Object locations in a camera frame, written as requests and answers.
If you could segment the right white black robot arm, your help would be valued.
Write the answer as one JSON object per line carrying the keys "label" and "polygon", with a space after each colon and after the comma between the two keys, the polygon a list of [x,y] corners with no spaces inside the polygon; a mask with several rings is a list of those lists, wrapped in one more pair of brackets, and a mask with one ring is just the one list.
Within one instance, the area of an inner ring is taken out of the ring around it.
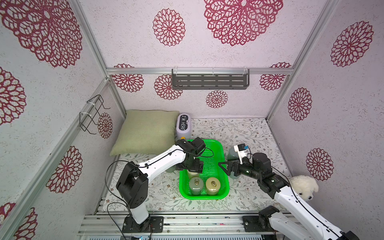
{"label": "right white black robot arm", "polygon": [[299,194],[291,184],[272,171],[271,161],[264,153],[255,153],[250,162],[247,157],[239,161],[218,163],[228,175],[244,175],[257,180],[260,189],[287,209],[299,222],[288,219],[282,212],[269,206],[259,212],[259,228],[273,229],[291,240],[357,240],[353,232],[340,228],[321,216]]}

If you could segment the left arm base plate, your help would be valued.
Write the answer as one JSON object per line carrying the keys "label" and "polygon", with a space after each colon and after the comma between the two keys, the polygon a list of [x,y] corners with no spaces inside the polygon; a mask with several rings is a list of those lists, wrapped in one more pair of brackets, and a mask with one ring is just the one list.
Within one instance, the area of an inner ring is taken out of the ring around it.
{"label": "left arm base plate", "polygon": [[149,216],[143,223],[138,224],[133,217],[128,216],[124,220],[122,232],[127,233],[162,233],[164,217]]}

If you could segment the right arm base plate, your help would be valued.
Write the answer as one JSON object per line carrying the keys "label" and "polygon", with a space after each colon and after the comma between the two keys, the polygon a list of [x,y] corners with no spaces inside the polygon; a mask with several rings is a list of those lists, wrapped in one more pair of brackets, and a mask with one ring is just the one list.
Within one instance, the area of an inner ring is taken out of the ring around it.
{"label": "right arm base plate", "polygon": [[270,232],[272,229],[269,220],[263,216],[243,216],[243,225],[245,232]]}

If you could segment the beige canister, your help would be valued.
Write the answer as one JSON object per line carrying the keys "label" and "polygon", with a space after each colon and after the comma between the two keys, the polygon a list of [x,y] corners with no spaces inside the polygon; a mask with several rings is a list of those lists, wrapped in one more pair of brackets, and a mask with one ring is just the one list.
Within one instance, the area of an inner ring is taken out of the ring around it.
{"label": "beige canister", "polygon": [[206,193],[209,196],[216,195],[221,188],[221,182],[214,177],[210,177],[206,180]]}
{"label": "beige canister", "polygon": [[191,172],[191,171],[187,171],[187,174],[188,174],[189,179],[191,179],[193,177],[199,177],[200,176],[199,173]]}

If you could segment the blue-grey canister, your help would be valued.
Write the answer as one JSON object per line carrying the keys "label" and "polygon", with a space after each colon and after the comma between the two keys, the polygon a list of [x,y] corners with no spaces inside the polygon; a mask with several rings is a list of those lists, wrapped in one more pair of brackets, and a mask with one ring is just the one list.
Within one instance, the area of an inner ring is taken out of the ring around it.
{"label": "blue-grey canister", "polygon": [[234,147],[231,147],[230,150],[229,150],[229,153],[227,155],[227,161],[239,161],[239,155],[238,153],[235,151],[235,148]]}

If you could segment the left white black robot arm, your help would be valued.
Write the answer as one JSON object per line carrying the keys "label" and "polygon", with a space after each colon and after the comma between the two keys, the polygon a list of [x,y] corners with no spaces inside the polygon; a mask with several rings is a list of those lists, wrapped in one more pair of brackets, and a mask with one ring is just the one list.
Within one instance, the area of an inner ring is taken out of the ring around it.
{"label": "left white black robot arm", "polygon": [[146,162],[135,164],[131,161],[125,165],[116,189],[126,202],[136,224],[142,224],[150,217],[145,205],[149,183],[172,167],[177,171],[188,170],[201,174],[204,162],[200,160],[200,156],[205,148],[206,144],[201,138],[191,142],[182,139]]}

